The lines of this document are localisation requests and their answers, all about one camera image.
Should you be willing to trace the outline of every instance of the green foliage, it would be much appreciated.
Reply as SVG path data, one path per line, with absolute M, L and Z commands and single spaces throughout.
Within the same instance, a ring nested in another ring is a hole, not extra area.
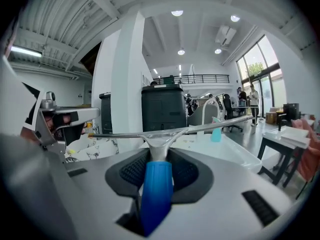
M 257 74 L 262 70 L 264 70 L 264 66 L 262 65 L 261 62 L 256 62 L 255 64 L 248 65 L 248 71 L 250 76 Z

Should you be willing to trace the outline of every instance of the blue plastic handle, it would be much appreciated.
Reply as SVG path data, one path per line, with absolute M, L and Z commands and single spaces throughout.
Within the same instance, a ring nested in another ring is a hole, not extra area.
M 171 163 L 166 161 L 148 162 L 140 210 L 140 219 L 146 237 L 169 213 L 173 191 Z

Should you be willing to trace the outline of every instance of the white pillar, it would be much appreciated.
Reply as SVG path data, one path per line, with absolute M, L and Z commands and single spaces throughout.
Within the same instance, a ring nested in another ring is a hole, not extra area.
M 101 109 L 100 94 L 111 92 L 111 78 L 120 30 L 106 37 L 99 48 L 92 80 L 91 106 Z M 94 119 L 102 134 L 101 115 Z
M 152 76 L 142 55 L 145 18 L 136 5 L 124 18 L 115 49 L 111 82 L 112 132 L 143 131 L 141 109 L 142 75 Z M 142 139 L 118 139 L 119 152 L 138 148 Z

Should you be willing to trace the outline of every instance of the chair with pink jacket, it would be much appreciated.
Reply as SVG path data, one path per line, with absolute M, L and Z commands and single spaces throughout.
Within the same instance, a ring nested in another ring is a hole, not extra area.
M 305 184 L 296 196 L 298 199 L 302 191 L 305 189 L 308 182 L 312 181 L 320 165 L 320 140 L 317 139 L 316 134 L 305 119 L 291 120 L 292 126 L 297 129 L 308 130 L 307 138 L 310 139 L 309 146 L 302 154 L 301 160 L 297 166 L 300 175 L 305 179 Z

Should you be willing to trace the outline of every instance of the black storage bin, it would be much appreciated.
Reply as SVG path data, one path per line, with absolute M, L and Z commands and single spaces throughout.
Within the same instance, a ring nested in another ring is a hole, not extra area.
M 179 84 L 142 88 L 143 131 L 159 131 L 187 126 L 184 91 Z
M 99 95 L 101 99 L 101 124 L 102 134 L 112 133 L 111 123 L 111 93 L 102 93 Z

